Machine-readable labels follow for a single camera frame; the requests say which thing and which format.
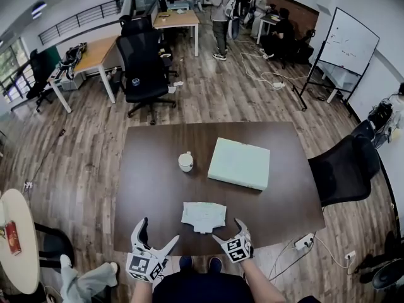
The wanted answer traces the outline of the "black mesh office chair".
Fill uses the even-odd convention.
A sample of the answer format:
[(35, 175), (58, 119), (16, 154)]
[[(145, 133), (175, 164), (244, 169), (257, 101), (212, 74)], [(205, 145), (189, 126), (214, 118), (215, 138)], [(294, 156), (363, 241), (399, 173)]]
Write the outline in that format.
[(373, 145), (374, 128), (362, 121), (328, 151), (308, 160), (321, 206), (360, 201), (371, 193), (371, 179), (380, 171)]

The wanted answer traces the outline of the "white mug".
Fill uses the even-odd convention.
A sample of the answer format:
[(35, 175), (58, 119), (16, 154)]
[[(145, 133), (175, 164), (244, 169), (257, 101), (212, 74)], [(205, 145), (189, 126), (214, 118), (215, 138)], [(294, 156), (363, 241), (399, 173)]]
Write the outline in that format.
[(193, 156), (190, 151), (179, 155), (178, 164), (183, 172), (190, 172), (193, 168)]

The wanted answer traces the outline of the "black stool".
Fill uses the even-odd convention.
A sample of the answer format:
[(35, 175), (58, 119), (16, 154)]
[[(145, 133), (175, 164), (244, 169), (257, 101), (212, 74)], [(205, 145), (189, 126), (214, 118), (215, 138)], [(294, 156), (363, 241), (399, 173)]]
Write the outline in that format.
[(39, 251), (39, 267), (52, 268), (60, 271), (61, 255), (66, 255), (72, 265), (75, 263), (74, 249), (68, 236), (59, 229), (46, 227), (39, 223), (34, 223), (35, 230), (44, 233), (43, 250)]

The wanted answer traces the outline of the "dark green panel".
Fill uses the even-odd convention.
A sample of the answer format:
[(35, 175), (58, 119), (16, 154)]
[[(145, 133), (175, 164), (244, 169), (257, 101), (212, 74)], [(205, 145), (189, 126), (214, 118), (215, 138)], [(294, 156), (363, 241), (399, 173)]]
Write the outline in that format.
[(57, 47), (53, 45), (43, 50), (40, 54), (42, 55), (46, 71), (48, 73), (53, 72), (61, 60)]

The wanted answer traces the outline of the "window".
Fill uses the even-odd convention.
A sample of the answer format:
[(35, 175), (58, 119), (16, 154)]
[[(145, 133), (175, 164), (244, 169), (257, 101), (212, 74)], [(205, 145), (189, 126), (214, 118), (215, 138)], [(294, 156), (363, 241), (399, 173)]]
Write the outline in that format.
[(29, 56), (17, 39), (0, 54), (0, 94), (7, 104), (20, 102), (34, 83)]

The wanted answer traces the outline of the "black swivel chair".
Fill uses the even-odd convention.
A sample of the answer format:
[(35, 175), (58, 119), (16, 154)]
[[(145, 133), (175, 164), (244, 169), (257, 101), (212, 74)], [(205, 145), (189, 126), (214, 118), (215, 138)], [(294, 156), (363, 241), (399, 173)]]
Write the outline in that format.
[(26, 95), (27, 100), (36, 99), (36, 111), (38, 113), (40, 112), (40, 105), (44, 100), (46, 100), (49, 104), (52, 103), (47, 97), (51, 91), (45, 89), (50, 85), (48, 78), (50, 77), (51, 73), (46, 71), (44, 61), (40, 53), (41, 52), (38, 52), (37, 49), (34, 49), (30, 53), (30, 65), (33, 71), (35, 82)]

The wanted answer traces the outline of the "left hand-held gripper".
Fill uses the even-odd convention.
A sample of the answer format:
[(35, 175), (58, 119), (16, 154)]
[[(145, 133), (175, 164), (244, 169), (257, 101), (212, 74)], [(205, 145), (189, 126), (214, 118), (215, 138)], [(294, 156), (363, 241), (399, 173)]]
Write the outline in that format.
[(162, 249), (148, 245), (148, 218), (145, 217), (135, 226), (131, 234), (132, 253), (126, 261), (126, 272), (134, 279), (153, 283), (166, 264), (166, 256), (174, 249), (180, 235), (176, 235)]

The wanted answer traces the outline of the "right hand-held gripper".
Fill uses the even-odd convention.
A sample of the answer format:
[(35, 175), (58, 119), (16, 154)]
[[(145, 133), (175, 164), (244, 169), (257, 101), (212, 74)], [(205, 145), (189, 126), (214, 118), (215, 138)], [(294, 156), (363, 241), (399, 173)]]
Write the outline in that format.
[(235, 238), (225, 241), (215, 234), (211, 236), (220, 245), (232, 263), (240, 263), (245, 259), (252, 258), (254, 249), (250, 240), (250, 231), (246, 224), (238, 218), (234, 218), (234, 222), (239, 228)]

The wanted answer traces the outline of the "black metal railing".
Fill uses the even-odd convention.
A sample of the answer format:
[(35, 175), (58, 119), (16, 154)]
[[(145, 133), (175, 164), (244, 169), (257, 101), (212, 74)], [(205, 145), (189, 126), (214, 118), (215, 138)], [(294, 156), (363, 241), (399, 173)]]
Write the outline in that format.
[(112, 0), (70, 16), (40, 33), (38, 35), (40, 42), (45, 45), (74, 29), (83, 28), (91, 22), (117, 15), (122, 10), (123, 2), (124, 0)]

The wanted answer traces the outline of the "round beige table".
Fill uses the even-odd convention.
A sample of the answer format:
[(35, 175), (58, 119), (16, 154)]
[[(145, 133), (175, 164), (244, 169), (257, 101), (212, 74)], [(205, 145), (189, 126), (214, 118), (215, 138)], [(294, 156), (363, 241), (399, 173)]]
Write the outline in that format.
[(9, 281), (24, 294), (36, 291), (39, 278), (39, 248), (34, 221), (24, 196), (17, 189), (9, 189), (0, 197), (6, 221), (13, 221), (20, 242), (21, 253), (11, 253), (7, 237), (0, 236), (0, 265)]

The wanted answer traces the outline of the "white drawer cabinet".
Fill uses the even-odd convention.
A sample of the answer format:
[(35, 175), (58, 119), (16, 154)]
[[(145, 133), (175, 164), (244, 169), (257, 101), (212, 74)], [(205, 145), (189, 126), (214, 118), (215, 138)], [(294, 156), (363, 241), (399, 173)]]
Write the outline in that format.
[(68, 79), (66, 75), (62, 77), (59, 86), (63, 91), (78, 90), (84, 84), (86, 76), (84, 73), (75, 74), (72, 80)]

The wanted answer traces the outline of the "wooden desk with white legs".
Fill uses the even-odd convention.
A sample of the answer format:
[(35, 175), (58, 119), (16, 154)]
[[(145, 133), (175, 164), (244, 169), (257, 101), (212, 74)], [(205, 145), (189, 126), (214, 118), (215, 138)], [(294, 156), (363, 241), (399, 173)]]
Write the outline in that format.
[[(170, 14), (168, 18), (159, 18), (159, 15)], [(193, 10), (182, 13), (176, 11), (159, 12), (153, 22), (156, 29), (190, 27), (190, 36), (194, 39), (194, 55), (199, 55), (199, 19)]]
[[(104, 62), (107, 60), (111, 51), (116, 49), (116, 40), (117, 36), (111, 36), (88, 43), (87, 50), (82, 56), (81, 61), (74, 67), (74, 74), (85, 73), (87, 71), (95, 70), (95, 72), (100, 75), (105, 90), (107, 91), (107, 94), (112, 104), (116, 103), (116, 98), (110, 87)], [(58, 70), (57, 68), (55, 68), (55, 70), (48, 77), (47, 82), (50, 84), (51, 88), (57, 95), (60, 103), (62, 104), (66, 112), (70, 114), (72, 110), (69, 104), (67, 103), (66, 99), (64, 98), (63, 94), (59, 90), (58, 86), (56, 85), (58, 79), (61, 79), (62, 76), (65, 76), (65, 74), (61, 74), (58, 78), (57, 74)]]

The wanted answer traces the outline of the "person's dark clothing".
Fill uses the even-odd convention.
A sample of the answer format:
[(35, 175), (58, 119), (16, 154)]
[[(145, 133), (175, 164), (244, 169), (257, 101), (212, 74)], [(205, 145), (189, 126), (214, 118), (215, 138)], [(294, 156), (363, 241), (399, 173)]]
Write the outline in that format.
[(155, 287), (152, 303), (254, 303), (241, 276), (180, 271)]

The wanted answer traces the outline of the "black harness gear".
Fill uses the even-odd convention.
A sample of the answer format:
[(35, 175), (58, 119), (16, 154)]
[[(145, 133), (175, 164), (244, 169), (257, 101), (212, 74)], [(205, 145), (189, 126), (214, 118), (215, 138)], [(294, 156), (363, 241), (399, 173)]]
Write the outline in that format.
[(74, 78), (74, 69), (81, 61), (84, 52), (87, 50), (87, 43), (80, 43), (75, 47), (71, 47), (65, 54), (64, 58), (59, 62), (59, 70), (64, 71), (68, 80)]

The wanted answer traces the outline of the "black floor fan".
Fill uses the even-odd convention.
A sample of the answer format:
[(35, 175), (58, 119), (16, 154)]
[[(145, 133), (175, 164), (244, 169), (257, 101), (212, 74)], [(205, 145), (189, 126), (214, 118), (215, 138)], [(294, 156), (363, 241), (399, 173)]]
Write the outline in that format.
[(360, 275), (360, 283), (371, 283), (375, 290), (386, 290), (404, 285), (404, 238), (387, 233), (384, 252), (368, 254), (355, 268), (354, 273), (368, 270)]

